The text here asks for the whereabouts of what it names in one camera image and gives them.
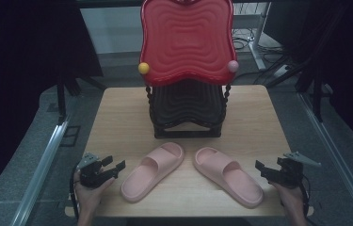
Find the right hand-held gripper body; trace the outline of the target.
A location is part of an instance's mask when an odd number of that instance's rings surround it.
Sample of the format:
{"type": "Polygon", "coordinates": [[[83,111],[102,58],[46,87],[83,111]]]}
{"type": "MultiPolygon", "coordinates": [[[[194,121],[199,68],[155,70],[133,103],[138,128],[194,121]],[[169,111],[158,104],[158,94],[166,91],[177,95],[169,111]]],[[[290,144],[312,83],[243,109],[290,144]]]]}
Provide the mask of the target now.
{"type": "Polygon", "coordinates": [[[276,175],[271,179],[271,182],[288,188],[298,187],[302,183],[303,167],[305,165],[318,168],[322,166],[320,162],[314,161],[299,152],[285,153],[283,157],[277,159],[277,164],[281,168],[276,171],[276,175]]]}

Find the black metal stand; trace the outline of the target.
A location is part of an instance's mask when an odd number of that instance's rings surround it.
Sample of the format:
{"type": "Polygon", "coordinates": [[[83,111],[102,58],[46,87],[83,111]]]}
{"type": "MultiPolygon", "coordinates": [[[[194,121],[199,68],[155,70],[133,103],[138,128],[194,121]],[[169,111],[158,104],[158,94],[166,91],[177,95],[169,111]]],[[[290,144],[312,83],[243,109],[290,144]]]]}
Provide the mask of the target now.
{"type": "Polygon", "coordinates": [[[321,116],[322,99],[322,79],[321,73],[316,72],[313,79],[313,114],[319,122],[322,122],[321,116]]]}
{"type": "MultiPolygon", "coordinates": [[[[107,89],[107,86],[89,76],[81,75],[80,79],[99,90],[107,89]]],[[[78,96],[82,91],[75,77],[66,75],[59,75],[57,77],[56,96],[58,105],[58,125],[64,123],[68,116],[65,90],[67,90],[71,96],[78,96]]]]}

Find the aluminium floor rail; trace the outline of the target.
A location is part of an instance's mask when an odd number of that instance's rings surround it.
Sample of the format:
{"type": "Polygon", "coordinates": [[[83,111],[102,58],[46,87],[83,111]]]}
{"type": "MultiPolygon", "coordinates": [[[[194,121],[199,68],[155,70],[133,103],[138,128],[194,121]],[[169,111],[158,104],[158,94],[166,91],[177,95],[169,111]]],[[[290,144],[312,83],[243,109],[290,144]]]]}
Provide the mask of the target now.
{"type": "Polygon", "coordinates": [[[47,146],[40,158],[40,162],[30,180],[28,187],[23,195],[23,198],[18,205],[18,208],[13,216],[9,226],[25,226],[34,204],[40,194],[45,178],[51,168],[51,165],[56,156],[56,151],[68,127],[68,121],[64,121],[55,127],[47,146]]]}
{"type": "Polygon", "coordinates": [[[331,161],[333,162],[335,168],[339,172],[342,180],[345,183],[345,186],[350,193],[351,197],[353,198],[353,173],[349,169],[348,165],[346,164],[345,160],[340,154],[336,143],[333,141],[331,135],[329,134],[328,129],[326,128],[325,124],[321,122],[319,119],[316,118],[314,113],[312,112],[312,104],[310,100],[305,97],[303,94],[298,94],[297,97],[303,103],[304,109],[313,124],[313,127],[316,133],[319,135],[320,139],[325,146],[327,153],[329,154],[331,161]]]}

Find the pink slipper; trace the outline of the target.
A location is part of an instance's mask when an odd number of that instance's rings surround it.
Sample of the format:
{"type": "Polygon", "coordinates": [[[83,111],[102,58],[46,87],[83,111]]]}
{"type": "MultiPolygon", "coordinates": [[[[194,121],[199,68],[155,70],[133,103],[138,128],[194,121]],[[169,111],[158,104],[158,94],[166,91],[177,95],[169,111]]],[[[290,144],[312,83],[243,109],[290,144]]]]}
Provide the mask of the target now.
{"type": "Polygon", "coordinates": [[[205,147],[197,150],[194,167],[247,208],[257,207],[264,198],[260,185],[243,171],[240,164],[217,149],[205,147]]]}
{"type": "Polygon", "coordinates": [[[141,201],[160,181],[176,170],[185,159],[182,146],[167,142],[142,158],[123,181],[120,192],[128,202],[141,201]]]}

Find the white power strip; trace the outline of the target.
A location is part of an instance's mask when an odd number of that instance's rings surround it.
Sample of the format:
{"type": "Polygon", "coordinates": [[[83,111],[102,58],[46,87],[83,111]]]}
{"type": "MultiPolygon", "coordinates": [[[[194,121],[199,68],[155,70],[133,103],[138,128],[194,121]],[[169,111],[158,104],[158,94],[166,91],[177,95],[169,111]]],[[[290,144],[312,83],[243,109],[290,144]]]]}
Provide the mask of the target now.
{"type": "Polygon", "coordinates": [[[282,65],[273,73],[273,76],[275,78],[278,78],[278,77],[286,74],[287,72],[289,72],[290,69],[291,69],[291,67],[289,65],[282,65]]]}

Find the person's right hand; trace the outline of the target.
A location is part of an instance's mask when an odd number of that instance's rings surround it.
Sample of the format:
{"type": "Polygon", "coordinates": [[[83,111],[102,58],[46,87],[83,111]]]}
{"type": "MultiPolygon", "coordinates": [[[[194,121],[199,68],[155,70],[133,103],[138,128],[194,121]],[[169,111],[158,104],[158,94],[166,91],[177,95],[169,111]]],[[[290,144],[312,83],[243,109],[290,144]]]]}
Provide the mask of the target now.
{"type": "Polygon", "coordinates": [[[304,204],[301,190],[299,188],[287,188],[274,182],[270,182],[270,184],[277,189],[286,216],[303,218],[304,204]]]}

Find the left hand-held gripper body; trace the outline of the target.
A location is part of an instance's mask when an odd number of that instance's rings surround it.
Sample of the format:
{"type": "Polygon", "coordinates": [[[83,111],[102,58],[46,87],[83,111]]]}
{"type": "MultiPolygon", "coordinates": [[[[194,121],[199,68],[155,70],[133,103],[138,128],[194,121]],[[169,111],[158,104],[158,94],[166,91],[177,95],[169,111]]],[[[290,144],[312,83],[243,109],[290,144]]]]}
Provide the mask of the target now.
{"type": "Polygon", "coordinates": [[[97,188],[106,180],[102,176],[101,159],[93,154],[86,153],[80,162],[76,165],[76,169],[80,171],[80,183],[82,186],[89,188],[97,188]]]}

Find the black curtain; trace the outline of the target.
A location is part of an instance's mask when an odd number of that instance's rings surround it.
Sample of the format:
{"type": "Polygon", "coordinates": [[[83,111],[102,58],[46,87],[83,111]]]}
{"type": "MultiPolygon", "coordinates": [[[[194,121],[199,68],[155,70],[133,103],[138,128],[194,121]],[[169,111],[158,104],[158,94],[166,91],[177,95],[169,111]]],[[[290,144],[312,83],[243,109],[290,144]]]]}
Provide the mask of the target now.
{"type": "Polygon", "coordinates": [[[332,89],[329,99],[336,112],[353,130],[353,0],[311,0],[304,30],[313,32],[325,24],[336,9],[345,12],[321,54],[323,81],[332,89]]]}
{"type": "Polygon", "coordinates": [[[77,0],[0,0],[0,174],[58,81],[100,74],[77,0]]]}

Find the person's left hand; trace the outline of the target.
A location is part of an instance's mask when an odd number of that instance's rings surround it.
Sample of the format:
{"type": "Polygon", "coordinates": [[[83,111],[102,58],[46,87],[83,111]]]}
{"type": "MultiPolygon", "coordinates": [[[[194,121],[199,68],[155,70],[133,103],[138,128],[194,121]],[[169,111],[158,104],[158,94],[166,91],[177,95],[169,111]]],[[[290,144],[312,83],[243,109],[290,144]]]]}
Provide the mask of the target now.
{"type": "Polygon", "coordinates": [[[97,188],[88,188],[80,183],[80,171],[73,175],[73,189],[79,201],[79,220],[93,218],[104,192],[115,182],[114,178],[106,180],[97,188]]]}

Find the white desk frame leg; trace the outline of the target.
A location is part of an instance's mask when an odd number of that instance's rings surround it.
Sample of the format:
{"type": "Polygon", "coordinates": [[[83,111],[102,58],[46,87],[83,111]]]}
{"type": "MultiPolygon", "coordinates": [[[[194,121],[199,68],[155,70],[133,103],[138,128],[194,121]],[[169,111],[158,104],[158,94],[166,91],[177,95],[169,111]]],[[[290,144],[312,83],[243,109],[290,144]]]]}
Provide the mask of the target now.
{"type": "Polygon", "coordinates": [[[269,7],[269,2],[259,0],[233,3],[233,35],[247,41],[259,71],[265,70],[264,61],[259,52],[259,40],[265,27],[269,7]]]}

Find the red and black shoe rack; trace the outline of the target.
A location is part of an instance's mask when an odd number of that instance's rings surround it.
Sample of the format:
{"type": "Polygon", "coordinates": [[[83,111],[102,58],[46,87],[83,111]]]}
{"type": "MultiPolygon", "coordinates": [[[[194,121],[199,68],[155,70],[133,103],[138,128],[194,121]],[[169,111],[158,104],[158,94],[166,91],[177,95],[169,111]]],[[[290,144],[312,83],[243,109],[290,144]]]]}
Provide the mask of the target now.
{"type": "Polygon", "coordinates": [[[138,71],[157,138],[219,137],[239,68],[232,0],[144,0],[138,71]]]}

